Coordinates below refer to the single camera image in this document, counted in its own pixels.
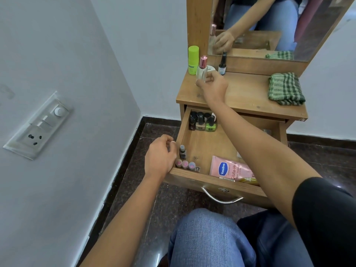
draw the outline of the mirror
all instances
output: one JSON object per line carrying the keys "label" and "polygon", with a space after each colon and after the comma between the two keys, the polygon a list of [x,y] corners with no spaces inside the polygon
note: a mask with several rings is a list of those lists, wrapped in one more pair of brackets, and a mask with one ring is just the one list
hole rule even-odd
{"label": "mirror", "polygon": [[213,0],[208,55],[308,62],[353,0]]}

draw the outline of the hand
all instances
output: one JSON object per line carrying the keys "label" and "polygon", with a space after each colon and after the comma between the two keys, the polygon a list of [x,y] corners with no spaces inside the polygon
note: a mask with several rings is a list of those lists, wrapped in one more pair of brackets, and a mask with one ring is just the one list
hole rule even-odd
{"label": "hand", "polygon": [[234,36],[229,30],[227,30],[216,37],[213,49],[215,49],[217,54],[228,52],[233,47],[234,41]]}
{"label": "hand", "polygon": [[229,83],[216,70],[207,72],[206,81],[199,79],[196,85],[203,90],[205,101],[210,108],[215,103],[225,103]]}
{"label": "hand", "polygon": [[176,157],[176,142],[171,136],[163,134],[149,145],[145,156],[145,176],[155,178],[161,183],[172,169]]}

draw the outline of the blue jeans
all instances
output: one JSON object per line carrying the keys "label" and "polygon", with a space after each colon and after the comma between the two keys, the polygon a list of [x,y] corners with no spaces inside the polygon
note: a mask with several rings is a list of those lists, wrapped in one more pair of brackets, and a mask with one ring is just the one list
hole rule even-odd
{"label": "blue jeans", "polygon": [[241,221],[250,241],[231,218],[207,209],[192,211],[171,235],[169,265],[313,266],[299,233],[280,213],[265,211],[240,219],[238,224]]}
{"label": "blue jeans", "polygon": [[[232,27],[250,8],[251,6],[232,4],[225,19],[224,29],[227,30]],[[294,51],[296,49],[294,34],[297,22],[298,4],[295,0],[284,0],[275,2],[262,19],[252,26],[250,30],[257,28],[259,31],[281,31],[282,36],[276,50]]]}

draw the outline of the drawer handle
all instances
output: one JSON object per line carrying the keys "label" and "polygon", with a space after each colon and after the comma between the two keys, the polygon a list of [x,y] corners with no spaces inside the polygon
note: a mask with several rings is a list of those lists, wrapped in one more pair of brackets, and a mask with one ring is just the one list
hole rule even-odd
{"label": "drawer handle", "polygon": [[231,203],[235,203],[235,202],[238,202],[238,201],[243,199],[243,197],[239,197],[238,199],[234,199],[234,200],[231,200],[229,202],[222,202],[221,200],[218,200],[218,199],[214,198],[212,195],[210,195],[210,193],[204,187],[202,187],[202,190],[205,192],[205,194],[207,194],[207,196],[209,198],[211,198],[212,200],[214,200],[214,201],[216,201],[218,203],[221,203],[221,204],[231,204]]}

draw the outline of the checkered cloth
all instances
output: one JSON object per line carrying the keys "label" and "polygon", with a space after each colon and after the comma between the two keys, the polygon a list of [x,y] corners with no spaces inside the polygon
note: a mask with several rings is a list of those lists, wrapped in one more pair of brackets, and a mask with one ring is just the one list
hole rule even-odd
{"label": "checkered cloth", "polygon": [[293,54],[293,52],[287,52],[287,51],[276,52],[276,53],[272,53],[272,54],[267,53],[266,58],[267,59],[294,60],[294,54]]}
{"label": "checkered cloth", "polygon": [[294,73],[275,73],[269,77],[268,98],[278,104],[300,106],[305,102],[299,79]]}

